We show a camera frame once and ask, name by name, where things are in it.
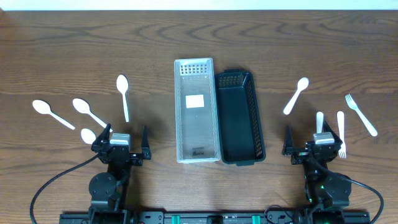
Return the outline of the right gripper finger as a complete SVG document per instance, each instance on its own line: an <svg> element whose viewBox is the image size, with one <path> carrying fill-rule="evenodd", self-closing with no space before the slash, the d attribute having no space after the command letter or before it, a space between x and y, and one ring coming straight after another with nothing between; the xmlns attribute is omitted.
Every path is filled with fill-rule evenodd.
<svg viewBox="0 0 398 224"><path fill-rule="evenodd" d="M287 126L283 149L293 149L293 148L294 148L294 144L293 144L291 128L290 128L290 126Z"/></svg>
<svg viewBox="0 0 398 224"><path fill-rule="evenodd" d="M322 128L323 128L323 132L324 133L330 133L330 135L334 139L334 143L335 144L341 144L342 143L342 140L340 139L340 137L330 128L330 125L326 121L323 122Z"/></svg>

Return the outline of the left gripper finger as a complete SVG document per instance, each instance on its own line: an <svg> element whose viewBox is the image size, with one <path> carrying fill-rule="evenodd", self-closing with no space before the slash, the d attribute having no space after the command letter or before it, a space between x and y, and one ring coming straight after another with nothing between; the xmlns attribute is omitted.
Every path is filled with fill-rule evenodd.
<svg viewBox="0 0 398 224"><path fill-rule="evenodd" d="M111 130L111 124L108 123L104 128L103 132L93 141L92 146L100 146L102 143L109 142L109 134Z"/></svg>
<svg viewBox="0 0 398 224"><path fill-rule="evenodd" d="M143 153L150 153L150 146L149 146L146 126L144 126L144 130L143 130L143 134L142 134L141 149L142 149Z"/></svg>

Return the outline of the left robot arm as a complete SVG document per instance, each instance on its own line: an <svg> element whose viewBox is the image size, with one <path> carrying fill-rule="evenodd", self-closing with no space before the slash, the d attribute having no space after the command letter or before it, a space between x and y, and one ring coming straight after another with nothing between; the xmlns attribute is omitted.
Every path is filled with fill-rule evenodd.
<svg viewBox="0 0 398 224"><path fill-rule="evenodd" d="M130 152L129 134L111 134L110 130L111 125L108 124L91 145L91 150L108 169L90 180L89 223L137 223L137 216L125 209L124 203L131 167L141 166L144 160L150 160L152 157L147 128L143 130L141 153Z"/></svg>

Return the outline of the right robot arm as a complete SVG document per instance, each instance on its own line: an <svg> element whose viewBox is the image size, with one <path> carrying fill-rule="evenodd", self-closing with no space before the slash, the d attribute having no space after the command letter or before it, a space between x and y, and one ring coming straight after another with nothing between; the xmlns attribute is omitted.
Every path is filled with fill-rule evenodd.
<svg viewBox="0 0 398 224"><path fill-rule="evenodd" d="M291 164L302 165L305 176L305 196L308 207L294 211L293 223L344 223L342 209L349 205L351 183L347 176L327 168L338 155L343 141L330 128L322 124L323 131L315 133L305 147L295 147L291 128L286 127L282 155L291 157Z"/></svg>

